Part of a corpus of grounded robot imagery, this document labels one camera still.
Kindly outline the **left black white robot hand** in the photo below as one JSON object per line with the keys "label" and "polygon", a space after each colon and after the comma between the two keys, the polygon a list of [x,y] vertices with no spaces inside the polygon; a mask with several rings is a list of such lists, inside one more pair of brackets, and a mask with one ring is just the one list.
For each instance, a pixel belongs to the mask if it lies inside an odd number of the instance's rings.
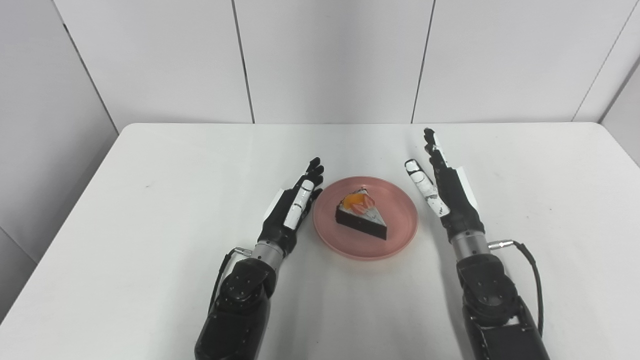
{"label": "left black white robot hand", "polygon": [[286,189],[275,202],[262,224],[258,242],[279,248],[285,258],[297,245],[297,232],[323,189],[325,167],[313,158],[295,185]]}

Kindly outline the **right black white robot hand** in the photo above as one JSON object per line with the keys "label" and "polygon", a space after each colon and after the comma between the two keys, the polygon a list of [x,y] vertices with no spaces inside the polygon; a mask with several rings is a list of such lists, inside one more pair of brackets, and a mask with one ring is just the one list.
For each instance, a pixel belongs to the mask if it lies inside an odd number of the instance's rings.
{"label": "right black white robot hand", "polygon": [[441,221],[448,237],[452,239],[460,234],[485,234],[485,226],[480,219],[464,169],[453,168],[448,164],[434,130],[426,127],[423,138],[433,177],[414,158],[404,164],[407,175]]}

